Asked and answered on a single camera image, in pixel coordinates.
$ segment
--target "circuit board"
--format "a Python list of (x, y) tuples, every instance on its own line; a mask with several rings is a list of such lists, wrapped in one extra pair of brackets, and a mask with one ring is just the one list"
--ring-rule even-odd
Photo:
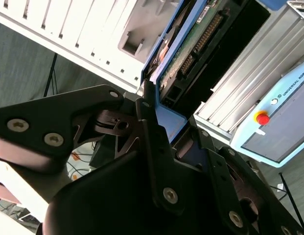
[(185, 41), (177, 51), (173, 60), (164, 72), (160, 80), (160, 92), (168, 85), (169, 79), (176, 78), (180, 71), (181, 75), (187, 73), (190, 65), (194, 62), (194, 53), (198, 53), (206, 44), (213, 31), (222, 20), (218, 11), (223, 8), (227, 1), (212, 1), (213, 4), (207, 5)]

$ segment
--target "green circuit board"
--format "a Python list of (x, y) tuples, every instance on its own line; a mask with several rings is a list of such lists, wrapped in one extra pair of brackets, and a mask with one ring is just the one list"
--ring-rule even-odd
[(183, 44), (177, 51), (176, 55), (170, 62), (166, 71), (162, 75), (160, 79), (160, 88), (163, 89), (166, 87), (169, 79), (173, 78), (178, 70), (187, 70), (188, 64), (192, 62), (192, 57), (190, 53), (193, 49), (196, 49), (198, 45), (204, 45), (205, 37), (203, 37), (204, 33), (209, 31), (209, 26), (212, 24), (214, 18), (216, 18), (217, 12), (221, 8), (221, 5), (224, 5), (226, 1), (217, 1), (214, 6), (207, 5), (198, 20), (192, 27), (191, 31), (187, 35)]

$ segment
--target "gray floor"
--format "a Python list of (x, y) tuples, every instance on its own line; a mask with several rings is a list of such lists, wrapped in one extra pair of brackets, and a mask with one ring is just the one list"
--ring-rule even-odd
[[(53, 56), (54, 52), (0, 24), (0, 107), (42, 97)], [(117, 88), (61, 56), (55, 74), (60, 93), (100, 84)]]
[[(53, 55), (52, 51), (0, 24), (0, 107), (42, 97)], [(58, 56), (55, 74), (61, 93), (109, 84), (61, 56)], [(283, 168), (264, 164), (260, 164), (260, 168), (273, 186), (281, 183), (278, 173), (283, 172), (304, 219), (304, 151)], [(282, 203), (295, 215), (287, 197)]]

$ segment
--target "gray plastic part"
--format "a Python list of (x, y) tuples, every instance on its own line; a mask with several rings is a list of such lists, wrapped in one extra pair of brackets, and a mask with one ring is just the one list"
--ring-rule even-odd
[(118, 44), (119, 50), (145, 63), (178, 4), (179, 0), (138, 0)]

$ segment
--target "black stand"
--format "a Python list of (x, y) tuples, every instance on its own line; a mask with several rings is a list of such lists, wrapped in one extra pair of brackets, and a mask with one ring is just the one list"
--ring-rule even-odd
[(279, 173), (279, 175), (280, 175), (281, 180), (282, 180), (282, 183), (283, 183), (283, 185), (284, 185), (284, 187), (285, 187), (285, 191), (284, 191), (284, 190), (281, 190), (281, 189), (280, 189), (280, 190), (286, 192), (286, 194), (285, 194), (281, 199), (283, 199), (286, 195), (289, 196), (290, 201), (291, 201), (291, 203), (292, 203), (292, 206), (293, 206), (293, 208), (294, 208), (294, 210), (295, 210), (295, 213), (297, 214), (297, 217), (298, 217), (298, 219), (299, 219), (299, 222), (300, 222), (302, 228), (304, 229), (304, 221), (303, 221), (303, 219), (302, 219), (302, 217), (301, 217), (301, 214), (300, 214), (300, 212), (299, 212), (299, 209), (298, 209), (297, 205), (295, 204), (295, 201), (294, 201), (294, 199), (293, 199), (293, 197), (292, 197), (291, 191), (290, 191), (290, 189), (289, 189), (289, 187), (288, 187), (288, 185), (287, 185), (287, 183), (286, 183), (286, 181), (285, 181), (285, 179), (284, 179), (282, 173)]
[(48, 75), (47, 84), (46, 84), (46, 87), (45, 87), (45, 91), (44, 91), (43, 97), (47, 96), (49, 85), (50, 85), (50, 82), (51, 82), (51, 80), (53, 78), (53, 71), (54, 71), (54, 68), (55, 68), (56, 59), (57, 59), (57, 53), (54, 54), (52, 66), (50, 67), (50, 70), (49, 70), (49, 75)]

